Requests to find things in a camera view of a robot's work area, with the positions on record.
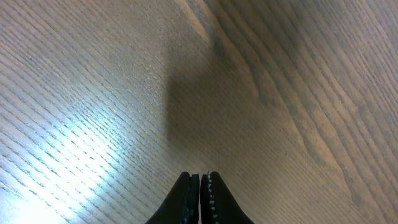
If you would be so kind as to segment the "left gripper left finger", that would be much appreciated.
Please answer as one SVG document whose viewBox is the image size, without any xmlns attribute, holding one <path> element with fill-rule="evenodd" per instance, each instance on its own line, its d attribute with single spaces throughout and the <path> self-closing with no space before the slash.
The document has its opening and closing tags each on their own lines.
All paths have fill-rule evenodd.
<svg viewBox="0 0 398 224">
<path fill-rule="evenodd" d="M 199 175 L 182 172 L 146 224 L 198 224 Z"/>
</svg>

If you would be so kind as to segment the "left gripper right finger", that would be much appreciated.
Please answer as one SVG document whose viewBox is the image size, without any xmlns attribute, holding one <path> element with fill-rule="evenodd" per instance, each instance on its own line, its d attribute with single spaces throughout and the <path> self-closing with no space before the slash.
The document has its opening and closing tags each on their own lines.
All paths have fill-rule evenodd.
<svg viewBox="0 0 398 224">
<path fill-rule="evenodd" d="M 200 185 L 202 224 L 253 224 L 218 172 L 203 174 Z"/>
</svg>

